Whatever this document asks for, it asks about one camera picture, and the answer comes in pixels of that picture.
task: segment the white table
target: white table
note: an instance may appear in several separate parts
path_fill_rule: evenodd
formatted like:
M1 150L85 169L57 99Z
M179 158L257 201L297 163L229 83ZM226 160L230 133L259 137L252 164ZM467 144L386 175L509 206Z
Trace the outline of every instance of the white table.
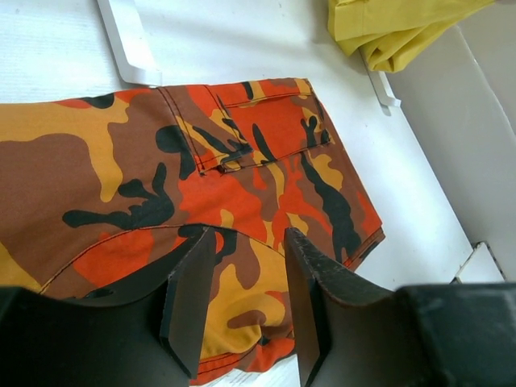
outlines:
M402 111L381 108L360 57L346 58L329 36L324 0L137 5L169 84L310 79L384 222L386 239L360 275L389 289L455 276L472 248ZM2 0L0 54L0 102L130 87L116 73L95 0ZM295 371L295 360L286 363ZM244 384L271 375L287 373Z

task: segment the orange camouflage clothing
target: orange camouflage clothing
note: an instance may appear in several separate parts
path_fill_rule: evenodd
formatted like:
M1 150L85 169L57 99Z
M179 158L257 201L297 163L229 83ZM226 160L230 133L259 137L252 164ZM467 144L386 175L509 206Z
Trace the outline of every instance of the orange camouflage clothing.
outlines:
M304 79L0 105L0 285L83 297L215 227L199 374L293 353L283 233L356 268L381 221Z

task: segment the camouflage pattern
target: camouflage pattern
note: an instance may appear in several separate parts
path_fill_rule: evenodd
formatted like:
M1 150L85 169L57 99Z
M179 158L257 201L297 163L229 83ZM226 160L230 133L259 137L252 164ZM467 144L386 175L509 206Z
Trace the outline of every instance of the camouflage pattern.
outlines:
M383 238L303 79L0 105L0 116L0 284L82 297L216 227L195 383L293 351L286 227L349 268Z

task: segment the yellow cloth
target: yellow cloth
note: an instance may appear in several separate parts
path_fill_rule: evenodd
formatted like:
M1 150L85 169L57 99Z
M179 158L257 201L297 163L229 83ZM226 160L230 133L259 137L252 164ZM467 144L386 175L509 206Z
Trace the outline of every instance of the yellow cloth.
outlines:
M358 48L369 69L395 73L449 27L494 0L329 0L328 29L346 55Z

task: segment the white wall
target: white wall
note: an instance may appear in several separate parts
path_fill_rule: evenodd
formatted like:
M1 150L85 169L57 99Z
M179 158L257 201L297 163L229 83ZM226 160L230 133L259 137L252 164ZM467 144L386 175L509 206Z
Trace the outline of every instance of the white wall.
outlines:
M471 242L516 280L516 3L447 31L389 76Z

